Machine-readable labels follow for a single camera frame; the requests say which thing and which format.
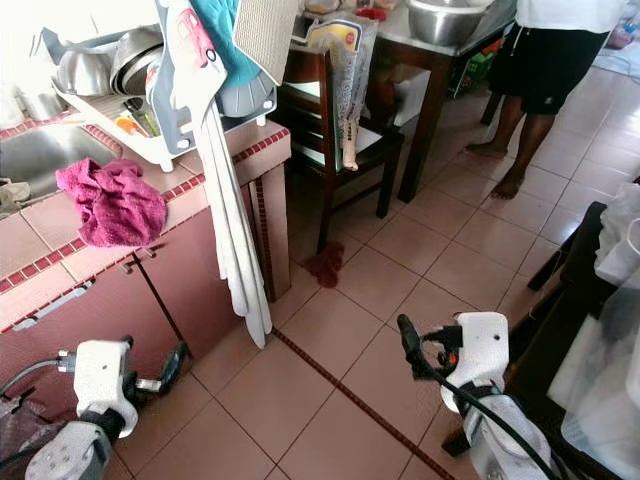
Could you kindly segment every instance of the wooden chair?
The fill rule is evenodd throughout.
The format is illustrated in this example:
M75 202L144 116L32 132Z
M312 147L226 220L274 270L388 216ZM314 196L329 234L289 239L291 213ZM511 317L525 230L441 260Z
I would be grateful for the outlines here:
M357 153L358 170L340 168L341 150L336 136L334 92L331 82L331 57L320 51L292 46L287 59L282 87L278 89L278 108L271 117L291 131L292 169L310 174L323 188L323 206L317 251L320 252L329 234L332 213L360 198L380 190L376 215L383 218L389 211L393 182L398 166L403 136L394 131L381 131L367 119L362 127L379 135L371 145ZM372 169L384 165L382 179L375 185L334 206L336 189Z

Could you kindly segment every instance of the person's leg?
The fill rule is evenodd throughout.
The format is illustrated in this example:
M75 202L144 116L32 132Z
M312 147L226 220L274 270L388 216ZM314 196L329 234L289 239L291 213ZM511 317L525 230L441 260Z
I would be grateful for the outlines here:
M523 115L522 97L507 95L502 103L498 129L493 139L487 143L467 145L466 151L483 157L503 158L507 154L511 136Z
M520 134L516 161L493 189L492 197L511 199L516 196L524 181L527 167L551 130L555 118L555 115L527 114Z

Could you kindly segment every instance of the black shorts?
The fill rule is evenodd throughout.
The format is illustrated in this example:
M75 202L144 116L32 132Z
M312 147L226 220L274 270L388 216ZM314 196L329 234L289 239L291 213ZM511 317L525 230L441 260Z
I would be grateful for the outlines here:
M515 25L491 66L489 88L522 97L526 113L556 114L589 70L607 35Z

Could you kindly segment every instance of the dish towel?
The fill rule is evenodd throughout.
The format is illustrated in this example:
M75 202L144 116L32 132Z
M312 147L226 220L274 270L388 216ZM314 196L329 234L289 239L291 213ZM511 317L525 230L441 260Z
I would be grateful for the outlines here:
M56 172L58 187L75 200L87 245L139 247L160 236L167 206L141 176L140 165L125 159L100 167L85 158Z

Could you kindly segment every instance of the cabinet door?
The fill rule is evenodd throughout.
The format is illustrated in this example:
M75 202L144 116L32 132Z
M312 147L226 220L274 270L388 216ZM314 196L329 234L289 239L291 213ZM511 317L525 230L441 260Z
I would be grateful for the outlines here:
M132 263L131 258L127 260L127 265ZM85 340L120 340L124 335L134 340L130 368L143 378L157 377L179 340L140 270L132 265L125 273L122 266L99 274L85 294L53 310L35 326L0 335L0 384L32 363L55 357L60 349L75 351ZM18 394L32 385L36 391L30 398L46 405L46 417L75 414L73 375L46 367L9 393Z
M200 358L240 321L226 280L220 279L211 211L198 213L137 255L142 268L184 336Z

